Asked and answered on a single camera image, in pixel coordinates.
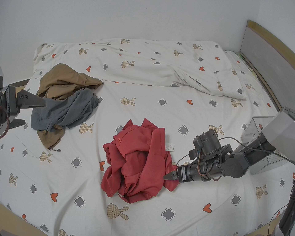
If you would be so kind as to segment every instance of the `clothing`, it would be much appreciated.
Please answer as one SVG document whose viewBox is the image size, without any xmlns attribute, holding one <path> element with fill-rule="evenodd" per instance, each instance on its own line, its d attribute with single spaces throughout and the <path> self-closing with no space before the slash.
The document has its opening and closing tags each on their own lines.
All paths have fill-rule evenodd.
<svg viewBox="0 0 295 236">
<path fill-rule="evenodd" d="M 101 182 L 108 197 L 118 191 L 125 202 L 134 203 L 156 196 L 162 186 L 173 191 L 179 184 L 176 180 L 163 179 L 177 167 L 171 163 L 170 152 L 165 151 L 165 129 L 146 118 L 141 126 L 128 121 L 103 148 L 111 165 Z"/>
<path fill-rule="evenodd" d="M 63 100 L 81 88 L 96 89 L 103 84 L 99 79 L 78 73 L 65 64 L 57 64 L 40 80 L 37 96 Z"/>
<path fill-rule="evenodd" d="M 60 101 L 44 98 L 47 107 L 33 108 L 31 127 L 46 148 L 54 147 L 65 132 L 88 119 L 98 106 L 99 100 L 91 89 L 83 88 Z"/>
</svg>

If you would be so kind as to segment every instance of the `bed frame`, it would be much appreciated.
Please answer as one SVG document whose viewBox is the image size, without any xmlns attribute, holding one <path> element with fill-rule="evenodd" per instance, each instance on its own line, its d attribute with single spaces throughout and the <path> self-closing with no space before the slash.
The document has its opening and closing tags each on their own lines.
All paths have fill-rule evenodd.
<svg viewBox="0 0 295 236">
<path fill-rule="evenodd" d="M 295 108 L 295 53 L 261 25 L 248 20 L 240 54 L 273 104 Z"/>
</svg>

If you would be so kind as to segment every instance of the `gray cloth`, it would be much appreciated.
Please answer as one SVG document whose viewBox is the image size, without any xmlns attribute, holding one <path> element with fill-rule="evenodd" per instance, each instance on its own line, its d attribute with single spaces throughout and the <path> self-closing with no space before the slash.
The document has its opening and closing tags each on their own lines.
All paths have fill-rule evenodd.
<svg viewBox="0 0 295 236">
<path fill-rule="evenodd" d="M 54 147 L 64 133 L 64 127 L 72 128 L 86 121 L 98 106 L 98 98 L 91 89 L 83 88 L 65 100 L 46 100 L 47 107 L 33 108 L 31 127 L 45 147 Z"/>
</svg>

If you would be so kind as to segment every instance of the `bed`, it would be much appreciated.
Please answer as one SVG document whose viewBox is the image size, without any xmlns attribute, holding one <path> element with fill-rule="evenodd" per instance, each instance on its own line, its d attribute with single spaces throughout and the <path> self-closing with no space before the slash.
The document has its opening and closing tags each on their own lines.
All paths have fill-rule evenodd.
<svg viewBox="0 0 295 236">
<path fill-rule="evenodd" d="M 265 90 L 261 74 L 254 72 L 255 63 L 249 67 L 255 58 L 248 59 L 252 54 L 247 43 L 244 38 L 241 53 L 245 61 L 241 54 L 223 51 L 214 42 L 109 39 L 41 45 L 34 56 L 34 77 L 25 90 L 35 94 L 42 75 L 64 63 L 103 80 L 94 91 L 100 102 L 86 122 L 93 124 L 92 132 L 80 133 L 79 126 L 66 129 L 56 146 L 61 152 L 42 145 L 30 128 L 32 110 L 21 111 L 18 118 L 27 124 L 10 130 L 0 140 L 0 203 L 47 235 L 58 236 L 231 236 L 245 235 L 268 223 L 288 202 L 295 178 L 291 164 L 253 176 L 248 171 L 237 179 L 183 183 L 173 192 L 162 188 L 156 197 L 133 204 L 117 194 L 109 198 L 100 188 L 109 166 L 102 145 L 111 142 L 130 119 L 141 125 L 147 118 L 164 127 L 165 142 L 174 144 L 171 156 L 177 162 L 193 149 L 195 136 L 210 125 L 220 137 L 239 139 L 253 116 L 276 115 L 286 98 L 279 102 L 277 92 Z M 165 56 L 171 48 L 175 48 L 173 54 Z M 218 54 L 206 52 L 208 48 Z M 190 50 L 195 64 L 187 59 Z M 182 56 L 187 56 L 183 64 Z M 205 67 L 201 59 L 209 56 L 214 57 Z M 207 68 L 211 77 L 199 74 Z M 218 73 L 228 78 L 224 88 L 211 85 Z M 202 83 L 208 89 L 202 89 Z M 234 140 L 221 140 L 222 145 L 227 143 L 232 148 L 238 146 Z M 40 162 L 42 152 L 48 158 Z M 257 188 L 262 189 L 261 196 Z M 108 217 L 110 204 L 118 212 L 115 218 Z"/>
</svg>

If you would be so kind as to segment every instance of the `brown jacket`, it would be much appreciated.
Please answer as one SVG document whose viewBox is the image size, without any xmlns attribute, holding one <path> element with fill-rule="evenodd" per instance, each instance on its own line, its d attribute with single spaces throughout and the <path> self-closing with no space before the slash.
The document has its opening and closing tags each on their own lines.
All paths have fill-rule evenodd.
<svg viewBox="0 0 295 236">
<path fill-rule="evenodd" d="M 84 73 L 78 73 L 65 64 L 57 64 L 40 80 L 37 96 L 64 100 L 82 88 L 96 89 L 103 84 L 99 79 Z M 37 134 L 46 148 L 53 148 L 65 133 L 64 127 L 55 125 L 56 131 L 37 130 Z"/>
</svg>

